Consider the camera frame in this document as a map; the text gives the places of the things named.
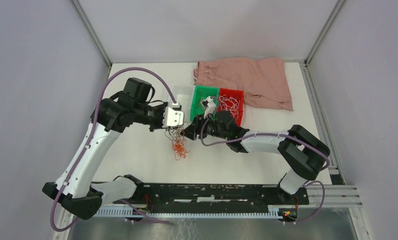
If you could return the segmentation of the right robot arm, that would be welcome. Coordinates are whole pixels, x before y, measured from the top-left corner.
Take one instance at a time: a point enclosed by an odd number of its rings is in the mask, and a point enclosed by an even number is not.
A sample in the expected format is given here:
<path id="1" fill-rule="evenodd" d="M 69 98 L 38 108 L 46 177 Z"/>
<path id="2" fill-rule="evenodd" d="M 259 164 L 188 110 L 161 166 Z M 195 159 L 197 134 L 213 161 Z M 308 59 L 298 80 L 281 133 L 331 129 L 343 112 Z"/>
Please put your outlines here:
<path id="1" fill-rule="evenodd" d="M 282 204 L 293 201 L 299 188 L 316 180 L 330 165 L 327 145 L 298 124 L 278 132 L 253 131 L 239 126 L 230 112 L 220 111 L 215 115 L 196 115 L 181 134 L 201 142 L 207 136 L 219 138 L 215 145 L 225 144 L 236 153 L 281 155 L 290 167 L 275 191 L 276 199 Z"/>

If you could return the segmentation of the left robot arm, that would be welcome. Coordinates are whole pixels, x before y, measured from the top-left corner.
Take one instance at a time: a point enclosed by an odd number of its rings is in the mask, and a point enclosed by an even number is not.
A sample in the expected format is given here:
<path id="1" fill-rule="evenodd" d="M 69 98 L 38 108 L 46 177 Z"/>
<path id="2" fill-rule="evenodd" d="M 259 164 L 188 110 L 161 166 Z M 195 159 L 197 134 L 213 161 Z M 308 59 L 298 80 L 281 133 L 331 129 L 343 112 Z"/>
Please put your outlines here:
<path id="1" fill-rule="evenodd" d="M 153 86 L 139 78 L 129 78 L 123 90 L 104 98 L 96 106 L 88 124 L 86 136 L 62 175 L 47 182 L 42 192 L 65 210 L 82 220 L 93 217 L 106 204 L 143 200 L 142 182 L 131 175 L 94 183 L 93 178 L 105 155 L 124 132 L 134 123 L 148 125 L 150 131 L 163 129 L 168 103 L 150 106 Z"/>

